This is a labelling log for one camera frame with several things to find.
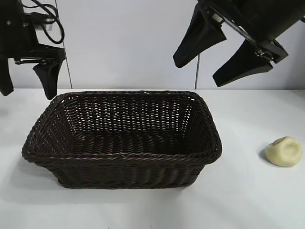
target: dark brown wicker basket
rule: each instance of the dark brown wicker basket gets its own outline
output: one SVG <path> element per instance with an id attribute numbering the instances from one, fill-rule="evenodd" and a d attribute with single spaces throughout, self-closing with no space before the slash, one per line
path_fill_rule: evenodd
<path id="1" fill-rule="evenodd" d="M 221 151 L 196 93 L 73 92 L 51 102 L 22 156 L 64 187 L 167 188 L 192 184 Z"/>

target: white wall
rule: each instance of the white wall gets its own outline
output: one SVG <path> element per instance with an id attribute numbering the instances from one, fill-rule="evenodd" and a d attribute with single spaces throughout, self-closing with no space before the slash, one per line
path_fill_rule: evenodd
<path id="1" fill-rule="evenodd" d="M 173 54 L 197 0 L 59 0 L 73 88 L 184 88 L 196 60 L 182 69 Z"/>
<path id="2" fill-rule="evenodd" d="M 41 1 L 55 5 L 55 0 Z M 33 5 L 30 0 L 23 2 Z M 74 88 L 194 88 L 197 60 L 178 69 L 173 54 L 188 28 L 197 0 L 59 0 L 57 3 L 66 31 L 65 48 Z M 228 40 L 201 54 L 198 89 L 217 89 L 212 75 L 244 40 L 226 25 L 223 30 Z M 37 34 L 41 43 L 56 46 L 43 31 Z M 60 36 L 56 25 L 51 36 L 56 39 Z M 304 38 L 305 24 L 298 22 L 278 38 L 289 53 L 286 59 L 274 64 L 268 73 L 245 77 L 221 89 L 305 89 Z M 41 88 L 33 66 L 18 66 L 10 61 L 16 88 Z M 70 88 L 66 61 L 58 87 Z"/>
<path id="3" fill-rule="evenodd" d="M 198 89 L 217 89 L 213 74 L 229 60 L 244 38 L 229 26 L 223 31 L 227 40 L 211 47 L 200 56 Z M 305 89 L 305 23 L 297 22 L 277 39 L 289 56 L 268 73 L 247 76 L 220 89 Z"/>
<path id="4" fill-rule="evenodd" d="M 33 6 L 30 0 L 23 0 L 23 4 L 27 6 Z M 55 6 L 55 0 L 40 0 L 41 3 L 49 3 Z M 26 12 L 36 11 L 40 13 L 45 13 L 43 10 L 39 8 L 35 9 L 26 9 Z M 57 25 L 53 25 L 52 31 L 49 32 L 51 37 L 59 40 L 60 38 L 60 31 Z M 43 31 L 37 31 L 38 40 L 42 44 L 47 44 L 55 47 L 63 47 L 63 44 L 56 45 L 49 41 L 49 39 L 45 36 Z M 33 67 L 35 64 L 22 64 L 22 65 L 15 65 L 13 59 L 9 60 L 9 67 L 10 67 L 10 76 L 15 88 L 42 88 L 40 80 L 36 73 L 33 71 Z M 68 67 L 67 62 L 64 61 L 61 67 L 61 71 L 58 78 L 58 87 L 59 88 L 70 88 L 70 81 L 69 81 L 69 74 L 68 74 Z"/>

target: cable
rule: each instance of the cable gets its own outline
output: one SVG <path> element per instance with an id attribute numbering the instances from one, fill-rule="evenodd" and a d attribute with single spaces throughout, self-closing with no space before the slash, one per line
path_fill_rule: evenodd
<path id="1" fill-rule="evenodd" d="M 21 6 L 23 6 L 24 8 L 28 8 L 28 9 L 34 9 L 34 8 L 38 8 L 38 7 L 40 7 L 39 5 L 36 5 L 36 6 L 26 6 L 26 5 L 24 5 L 23 3 L 22 3 L 22 0 L 18 0 L 18 3 L 21 5 Z M 53 5 L 51 5 L 51 4 L 43 4 L 45 7 L 49 7 L 49 8 L 51 8 L 53 11 L 54 11 L 54 13 L 55 13 L 55 17 L 56 18 L 58 18 L 58 10 L 57 10 L 57 8 L 55 7 L 55 6 L 53 6 Z"/>
<path id="2" fill-rule="evenodd" d="M 45 35 L 48 37 L 48 39 L 49 39 L 52 43 L 54 43 L 54 44 L 61 44 L 61 43 L 63 42 L 64 38 L 65 38 L 65 31 L 64 31 L 64 28 L 63 28 L 61 22 L 60 22 L 59 19 L 58 19 L 58 18 L 59 18 L 59 14 L 58 14 L 58 10 L 56 9 L 56 7 L 54 7 L 54 6 L 50 5 L 50 4 L 42 4 L 42 3 L 40 3 L 38 0 L 31 0 L 31 1 L 34 2 L 34 3 L 36 4 L 36 6 L 26 6 L 26 5 L 24 5 L 24 4 L 21 2 L 21 0 L 19 0 L 18 3 L 19 3 L 21 6 L 23 6 L 23 7 L 25 7 L 25 8 L 30 8 L 30 9 L 34 9 L 34 8 L 40 7 L 40 8 L 42 8 L 45 12 L 47 12 L 48 15 L 49 15 L 49 18 L 50 18 L 50 19 L 53 19 L 53 21 L 43 21 L 43 22 L 38 22 L 38 24 L 42 27 L 43 32 L 45 33 Z M 51 9 L 55 12 L 55 15 L 54 15 L 47 7 L 51 8 Z M 55 23 L 55 22 L 58 24 L 59 29 L 60 29 L 60 31 L 61 31 L 61 39 L 60 39 L 59 41 L 54 40 L 54 39 L 50 36 L 50 34 L 49 34 L 48 31 L 46 30 L 46 28 L 44 27 L 44 24 L 53 24 L 53 23 Z"/>

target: dough ball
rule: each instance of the dough ball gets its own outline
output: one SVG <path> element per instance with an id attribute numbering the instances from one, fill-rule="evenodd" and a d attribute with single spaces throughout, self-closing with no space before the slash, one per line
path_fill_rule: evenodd
<path id="1" fill-rule="evenodd" d="M 301 143 L 293 137 L 277 139 L 265 149 L 265 156 L 272 164 L 282 167 L 295 166 L 302 157 Z"/>

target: white tabletop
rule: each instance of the white tabletop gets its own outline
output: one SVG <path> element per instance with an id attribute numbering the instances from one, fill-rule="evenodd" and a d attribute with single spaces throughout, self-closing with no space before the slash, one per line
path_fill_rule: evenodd
<path id="1" fill-rule="evenodd" d="M 59 93 L 71 90 L 59 90 Z M 196 91 L 223 154 L 193 185 L 159 190 L 66 189 L 21 148 L 49 101 L 40 89 L 0 97 L 1 229 L 303 229 L 305 159 L 293 168 L 261 151 L 290 135 L 305 145 L 305 91 Z"/>

